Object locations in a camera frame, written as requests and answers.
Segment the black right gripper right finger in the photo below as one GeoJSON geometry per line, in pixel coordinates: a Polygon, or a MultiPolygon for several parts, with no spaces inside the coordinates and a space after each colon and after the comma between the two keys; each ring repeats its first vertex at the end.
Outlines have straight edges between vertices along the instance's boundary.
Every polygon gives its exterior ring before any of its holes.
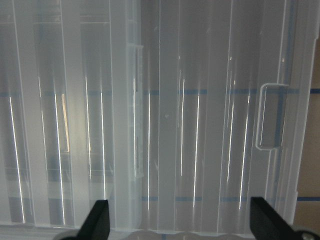
{"type": "Polygon", "coordinates": [[[294,230],[263,197],[250,198],[249,227],[257,240],[318,240],[309,230],[294,230]]]}

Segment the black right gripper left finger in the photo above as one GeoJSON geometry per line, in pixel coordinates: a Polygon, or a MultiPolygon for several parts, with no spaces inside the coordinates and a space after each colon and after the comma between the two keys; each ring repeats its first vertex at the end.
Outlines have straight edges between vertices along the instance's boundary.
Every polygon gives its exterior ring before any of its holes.
{"type": "Polygon", "coordinates": [[[60,236],[60,240],[107,240],[110,235],[108,200],[97,200],[76,235],[60,236]]]}

